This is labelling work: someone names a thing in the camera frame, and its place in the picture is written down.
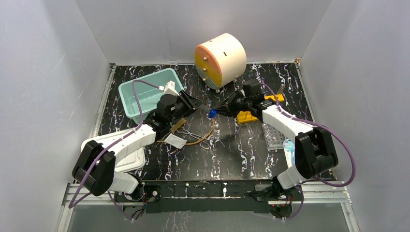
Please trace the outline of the test tube brush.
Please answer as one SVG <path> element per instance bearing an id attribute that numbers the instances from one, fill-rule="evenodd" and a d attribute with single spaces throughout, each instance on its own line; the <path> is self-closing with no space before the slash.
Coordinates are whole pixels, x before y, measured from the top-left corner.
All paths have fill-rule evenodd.
<path id="1" fill-rule="evenodd" d="M 176 122 L 175 124 L 172 125 L 172 127 L 170 128 L 171 132 L 175 132 L 177 131 L 180 127 L 182 127 L 185 123 L 187 122 L 187 120 L 185 118 L 180 119 L 178 122 Z"/>

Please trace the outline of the graduated cylinder blue base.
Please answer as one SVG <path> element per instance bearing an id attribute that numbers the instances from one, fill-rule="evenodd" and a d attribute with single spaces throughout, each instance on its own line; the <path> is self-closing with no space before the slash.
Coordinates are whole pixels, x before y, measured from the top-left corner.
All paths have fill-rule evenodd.
<path id="1" fill-rule="evenodd" d="M 209 119 L 214 119 L 215 116 L 218 114 L 217 110 L 211 109 L 211 108 L 206 107 L 204 105 L 200 108 L 200 110 L 201 110 L 201 112 L 205 113 L 206 117 L 209 118 Z"/>

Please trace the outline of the large glass test tube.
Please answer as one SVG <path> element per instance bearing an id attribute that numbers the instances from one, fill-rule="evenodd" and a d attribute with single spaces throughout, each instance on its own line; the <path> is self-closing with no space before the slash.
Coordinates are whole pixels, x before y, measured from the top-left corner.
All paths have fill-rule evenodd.
<path id="1" fill-rule="evenodd" d="M 285 85 L 282 84 L 279 88 L 279 90 L 277 91 L 277 96 L 283 96 L 283 91 L 285 89 Z"/>

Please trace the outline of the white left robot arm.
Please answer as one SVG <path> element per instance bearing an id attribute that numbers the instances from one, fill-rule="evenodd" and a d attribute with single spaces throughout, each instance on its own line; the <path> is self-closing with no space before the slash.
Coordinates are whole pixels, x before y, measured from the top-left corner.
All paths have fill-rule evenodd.
<path id="1" fill-rule="evenodd" d="M 101 143 L 92 139 L 85 143 L 73 168 L 72 177 L 90 191 L 100 196 L 107 191 L 122 192 L 132 201 L 139 201 L 145 193 L 145 185 L 139 177 L 115 171 L 115 166 L 128 155 L 160 140 L 171 145 L 183 146 L 171 129 L 191 116 L 204 104 L 185 91 L 178 96 L 164 94 L 139 126 L 119 138 Z"/>

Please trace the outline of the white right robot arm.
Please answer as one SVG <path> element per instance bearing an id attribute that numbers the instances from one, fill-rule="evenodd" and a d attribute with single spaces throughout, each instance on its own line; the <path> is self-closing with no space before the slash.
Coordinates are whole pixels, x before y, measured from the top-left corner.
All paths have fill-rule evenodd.
<path id="1" fill-rule="evenodd" d="M 293 142 L 294 164 L 273 178 L 273 196 L 285 200 L 290 196 L 292 187 L 337 166 L 338 157 L 327 130 L 301 122 L 286 113 L 276 101 L 265 98 L 261 86 L 257 80 L 244 82 L 241 90 L 211 109 L 209 117 L 217 114 L 236 117 L 240 112 L 250 112 Z"/>

